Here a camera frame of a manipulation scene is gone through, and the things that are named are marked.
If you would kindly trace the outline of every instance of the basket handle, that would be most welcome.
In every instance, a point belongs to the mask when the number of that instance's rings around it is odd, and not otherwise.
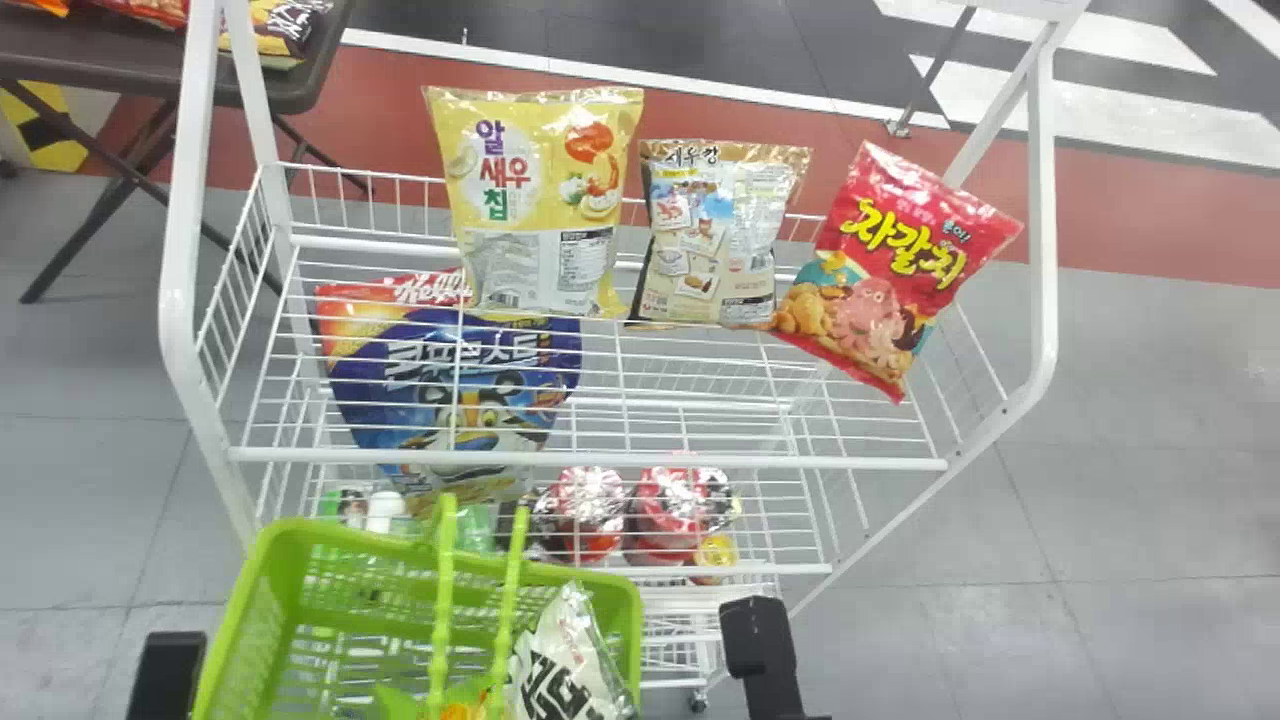
[[[498,635],[493,639],[493,666],[489,669],[489,697],[485,698],[485,717],[502,717],[502,684],[507,678],[507,660],[511,655],[511,625],[516,614],[516,593],[520,591],[520,568],[525,561],[525,534],[529,532],[529,506],[521,503],[511,524],[507,544],[507,574],[502,583],[502,601],[498,606]]]
[[[431,630],[431,664],[426,676],[426,716],[439,717],[444,706],[444,682],[449,676],[449,625],[453,612],[453,544],[458,533],[458,498],[452,492],[440,493],[431,518],[426,521],[424,544],[436,553],[435,571],[440,580],[435,591],[435,628]]]

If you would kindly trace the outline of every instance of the black table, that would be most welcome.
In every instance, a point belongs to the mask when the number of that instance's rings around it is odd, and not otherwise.
[[[293,161],[311,155],[321,163],[338,167],[332,158],[310,145],[282,115],[296,115],[315,106],[355,1],[335,0],[333,10],[319,18],[306,44],[307,58],[298,67],[262,73],[271,120],[296,143]],[[102,8],[81,4],[67,18],[58,18],[49,13],[0,4],[0,88],[23,101],[54,131],[79,142],[118,173],[93,204],[84,223],[23,293],[22,302],[40,300],[67,264],[134,190],[142,190],[168,204],[168,192],[147,176],[173,150],[182,51],[182,33],[165,32]],[[118,155],[72,123],[65,114],[36,97],[18,83],[19,79],[157,97],[163,102]],[[218,59],[215,83],[215,104],[239,106],[239,86],[230,58]],[[362,179],[347,179],[369,192]],[[223,250],[230,247],[227,236],[207,223],[201,223],[201,232]],[[265,282],[279,292],[279,281],[274,275],[268,273]]]

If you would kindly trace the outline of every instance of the plastic container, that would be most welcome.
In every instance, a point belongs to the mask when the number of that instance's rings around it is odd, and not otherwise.
[[[447,687],[481,673],[506,676],[512,630],[572,579],[591,593],[639,701],[639,591],[617,575],[524,560],[527,527],[521,509],[506,556],[456,551],[457,498],[448,493],[419,539],[298,518],[273,523],[236,580],[192,717],[360,716],[375,684],[426,691],[424,717],[439,717]]]

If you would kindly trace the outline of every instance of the white floor line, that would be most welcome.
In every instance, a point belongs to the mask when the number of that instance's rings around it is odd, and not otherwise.
[[[887,17],[942,27],[955,26],[963,10],[961,5],[942,0],[876,0],[876,5]],[[1042,27],[1044,27],[1043,20],[986,9],[979,9],[974,13],[973,20],[969,22],[969,32],[980,32],[983,35],[995,35],[997,37],[1027,42],[1030,42],[1039,35]],[[1148,65],[1164,65],[1166,68],[1206,76],[1217,74],[1213,72],[1213,68],[1208,67],[1196,51],[1188,47],[1169,28],[1098,13],[1084,13],[1080,15],[1075,27],[1071,28],[1071,33],[1062,42],[1062,47],[1091,55],[1146,63]]]
[[[911,61],[923,72],[933,59],[911,55]],[[952,120],[977,123],[1007,77],[1004,70],[951,61],[934,81],[933,95]],[[1062,137],[1280,168],[1280,129],[1258,113],[1064,81],[1055,83],[1055,95],[1053,124]],[[1027,129],[1025,104],[1005,127]]]
[[[1253,40],[1280,58],[1280,20],[1253,0],[1208,0]]]
[[[342,42],[343,45],[374,47],[378,50],[390,50],[411,55],[428,55],[431,58],[447,58],[451,60],[465,60],[470,63],[499,65],[503,68],[516,68],[521,70],[538,70],[561,76],[600,79],[605,82],[639,85],[643,87],[669,90],[673,92],[689,92],[708,97],[760,102],[780,108],[795,108],[799,110],[832,113],[855,118],[883,120],[896,118],[899,113],[901,113],[901,108],[891,108],[888,105],[873,105],[854,100],[835,100],[831,97],[820,97],[818,95],[765,90],[745,85],[650,73],[645,70],[632,70],[613,65],[557,60],[554,58],[544,58],[541,55],[508,53],[506,50],[492,50],[489,47],[479,47],[475,45],[457,45],[453,42],[442,42],[439,40],[421,40],[417,37],[404,37],[402,35],[374,32],[367,29],[347,28],[342,35]],[[943,129],[951,127],[946,118],[936,113],[916,113],[911,124]]]

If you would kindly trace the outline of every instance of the cart wheel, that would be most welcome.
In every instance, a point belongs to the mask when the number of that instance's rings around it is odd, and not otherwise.
[[[707,712],[707,691],[694,691],[689,693],[689,711],[694,715]]]

